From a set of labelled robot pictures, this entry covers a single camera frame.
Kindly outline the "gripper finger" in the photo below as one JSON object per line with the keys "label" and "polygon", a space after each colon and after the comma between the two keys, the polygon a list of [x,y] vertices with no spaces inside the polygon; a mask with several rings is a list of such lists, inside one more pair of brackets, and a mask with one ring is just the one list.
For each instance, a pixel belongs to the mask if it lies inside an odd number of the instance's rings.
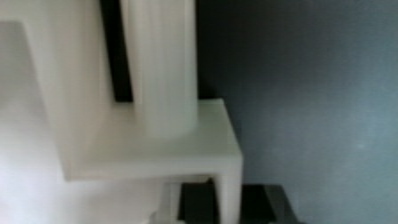
{"label": "gripper finger", "polygon": [[293,212],[282,186],[265,185],[263,188],[270,204],[270,216],[265,219],[265,224],[302,224]]}

